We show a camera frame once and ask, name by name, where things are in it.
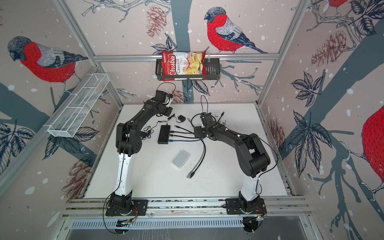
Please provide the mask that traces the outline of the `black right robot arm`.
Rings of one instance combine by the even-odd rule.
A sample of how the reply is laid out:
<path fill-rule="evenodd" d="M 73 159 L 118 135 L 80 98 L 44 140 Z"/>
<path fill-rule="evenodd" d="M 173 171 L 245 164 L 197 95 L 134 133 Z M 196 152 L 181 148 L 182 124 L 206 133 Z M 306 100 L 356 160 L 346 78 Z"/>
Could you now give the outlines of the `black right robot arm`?
<path fill-rule="evenodd" d="M 197 114 L 201 125 L 193 126 L 194 135 L 198 139 L 208 138 L 227 144 L 236 151 L 239 166 L 245 174 L 242 188 L 239 192 L 240 209 L 250 213 L 262 204 L 261 177 L 276 168 L 275 165 L 268 169 L 271 159 L 265 145 L 269 145 L 256 134 L 241 134 L 229 129 L 216 120 L 211 113 Z"/>

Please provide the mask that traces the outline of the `red cassava chips bag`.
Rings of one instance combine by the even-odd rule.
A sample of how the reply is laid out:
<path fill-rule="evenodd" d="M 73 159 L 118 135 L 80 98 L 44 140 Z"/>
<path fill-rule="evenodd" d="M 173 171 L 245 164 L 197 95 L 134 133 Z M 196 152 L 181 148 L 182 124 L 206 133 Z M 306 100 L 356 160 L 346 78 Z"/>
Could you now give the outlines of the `red cassava chips bag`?
<path fill-rule="evenodd" d="M 170 52 L 162 51 L 163 81 L 174 81 L 181 75 L 205 75 L 204 52 Z"/>

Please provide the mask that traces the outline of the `black wall basket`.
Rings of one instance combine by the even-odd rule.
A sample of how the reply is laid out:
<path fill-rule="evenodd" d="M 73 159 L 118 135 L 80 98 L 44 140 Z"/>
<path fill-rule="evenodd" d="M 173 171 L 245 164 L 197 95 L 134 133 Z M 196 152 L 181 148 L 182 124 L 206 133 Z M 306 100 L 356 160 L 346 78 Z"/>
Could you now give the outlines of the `black wall basket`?
<path fill-rule="evenodd" d="M 218 80 L 221 75 L 220 59 L 209 58 L 204 60 L 204 66 L 206 68 L 205 75 L 164 75 L 164 69 L 162 67 L 162 60 L 157 59 L 155 74 L 159 81 L 181 81 L 181 80 Z"/>

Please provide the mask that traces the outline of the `black network switch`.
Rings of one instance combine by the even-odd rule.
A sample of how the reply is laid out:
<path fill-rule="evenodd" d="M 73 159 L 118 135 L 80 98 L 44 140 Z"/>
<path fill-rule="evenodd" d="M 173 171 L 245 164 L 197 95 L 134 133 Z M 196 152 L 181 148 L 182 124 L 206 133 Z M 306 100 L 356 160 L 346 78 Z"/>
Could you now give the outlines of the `black network switch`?
<path fill-rule="evenodd" d="M 158 144 L 166 145 L 169 143 L 171 126 L 170 125 L 162 125 L 159 132 Z"/>

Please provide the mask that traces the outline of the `small black plug adapter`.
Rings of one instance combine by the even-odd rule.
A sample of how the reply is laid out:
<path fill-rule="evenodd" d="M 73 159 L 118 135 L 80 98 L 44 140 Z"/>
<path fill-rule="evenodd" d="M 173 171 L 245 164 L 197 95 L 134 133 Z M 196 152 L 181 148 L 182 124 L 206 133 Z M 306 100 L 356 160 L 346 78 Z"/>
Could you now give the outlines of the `small black plug adapter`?
<path fill-rule="evenodd" d="M 176 120 L 177 123 L 183 123 L 183 122 L 186 120 L 186 118 L 185 118 L 184 116 L 179 115 L 179 116 L 176 117 L 175 114 L 169 116 L 169 117 L 168 117 L 168 120 L 171 120 L 172 118 L 175 118 L 175 120 Z"/>

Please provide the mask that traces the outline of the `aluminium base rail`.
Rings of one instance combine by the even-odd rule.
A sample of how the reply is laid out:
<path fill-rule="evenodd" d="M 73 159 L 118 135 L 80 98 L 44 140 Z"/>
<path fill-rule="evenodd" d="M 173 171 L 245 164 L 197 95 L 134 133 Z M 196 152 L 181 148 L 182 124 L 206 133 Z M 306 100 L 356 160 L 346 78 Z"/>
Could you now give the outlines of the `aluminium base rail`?
<path fill-rule="evenodd" d="M 246 214 L 238 200 L 230 198 L 148 198 L 135 199 L 136 210 L 127 216 L 107 217 L 103 199 L 74 200 L 66 208 L 61 230 L 106 230 L 122 234 L 129 230 L 180 228 L 254 227 L 273 217 L 311 216 L 303 197 L 264 197 L 264 203 Z"/>

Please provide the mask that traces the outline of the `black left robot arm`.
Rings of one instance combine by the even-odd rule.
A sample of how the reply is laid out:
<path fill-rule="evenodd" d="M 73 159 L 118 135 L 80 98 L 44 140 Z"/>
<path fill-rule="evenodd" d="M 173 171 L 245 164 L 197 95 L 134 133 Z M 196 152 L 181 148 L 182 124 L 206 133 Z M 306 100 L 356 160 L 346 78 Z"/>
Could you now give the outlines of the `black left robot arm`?
<path fill-rule="evenodd" d="M 120 123 L 116 128 L 116 147 L 119 153 L 119 168 L 116 189 L 106 199 L 103 209 L 108 217 L 139 215 L 140 210 L 132 200 L 133 170 L 136 154 L 142 148 L 144 133 L 142 128 L 154 116 L 170 116 L 173 108 L 170 104 L 173 94 L 156 91 L 150 100 L 144 102 L 141 110 L 129 121 Z"/>

